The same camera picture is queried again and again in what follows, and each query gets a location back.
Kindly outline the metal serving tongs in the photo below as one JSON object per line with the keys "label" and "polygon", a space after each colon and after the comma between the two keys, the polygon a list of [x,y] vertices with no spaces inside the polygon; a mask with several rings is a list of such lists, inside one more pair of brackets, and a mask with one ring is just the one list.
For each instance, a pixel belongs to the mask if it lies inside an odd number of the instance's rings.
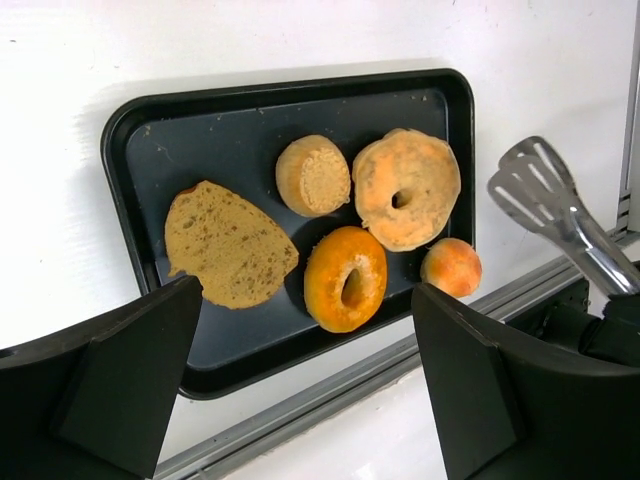
{"label": "metal serving tongs", "polygon": [[557,151],[540,136],[511,147],[487,191],[524,229],[546,238],[607,297],[639,293],[639,270],[582,202]]}

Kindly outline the pale bagel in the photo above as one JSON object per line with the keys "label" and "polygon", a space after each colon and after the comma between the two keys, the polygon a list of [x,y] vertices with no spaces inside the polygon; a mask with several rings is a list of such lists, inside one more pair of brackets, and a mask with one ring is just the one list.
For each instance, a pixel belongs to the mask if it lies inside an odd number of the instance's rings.
{"label": "pale bagel", "polygon": [[436,238],[461,193],[449,144],[414,129],[393,129],[361,150],[352,179],[362,226],[391,252]]}

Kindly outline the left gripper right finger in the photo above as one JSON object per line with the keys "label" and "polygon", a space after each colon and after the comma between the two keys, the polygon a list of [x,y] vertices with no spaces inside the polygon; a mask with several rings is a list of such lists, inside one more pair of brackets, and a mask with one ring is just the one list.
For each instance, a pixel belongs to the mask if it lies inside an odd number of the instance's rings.
{"label": "left gripper right finger", "polygon": [[432,286],[412,308],[449,478],[638,477],[639,367],[546,343]]}

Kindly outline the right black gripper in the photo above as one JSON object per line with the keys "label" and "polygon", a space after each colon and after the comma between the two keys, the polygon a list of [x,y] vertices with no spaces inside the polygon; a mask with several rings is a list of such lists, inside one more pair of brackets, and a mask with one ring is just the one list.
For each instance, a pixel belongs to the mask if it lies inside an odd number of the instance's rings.
{"label": "right black gripper", "polygon": [[588,323],[578,351],[611,363],[639,367],[639,295],[612,297],[602,315]]}

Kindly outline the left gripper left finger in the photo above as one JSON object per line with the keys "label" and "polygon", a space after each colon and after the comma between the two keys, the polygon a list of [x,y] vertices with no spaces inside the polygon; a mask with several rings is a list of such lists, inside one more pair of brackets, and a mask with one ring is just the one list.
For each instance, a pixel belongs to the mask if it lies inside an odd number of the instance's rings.
{"label": "left gripper left finger", "polygon": [[184,276],[1,352],[4,479],[150,479],[193,342],[202,287]]}

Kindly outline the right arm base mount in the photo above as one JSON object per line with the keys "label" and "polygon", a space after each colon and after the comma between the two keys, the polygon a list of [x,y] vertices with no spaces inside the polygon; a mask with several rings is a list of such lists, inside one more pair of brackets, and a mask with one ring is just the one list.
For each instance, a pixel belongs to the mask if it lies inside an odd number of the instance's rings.
{"label": "right arm base mount", "polygon": [[523,312],[506,324],[546,343],[578,351],[587,332],[600,318],[588,312],[590,286],[578,279]]}

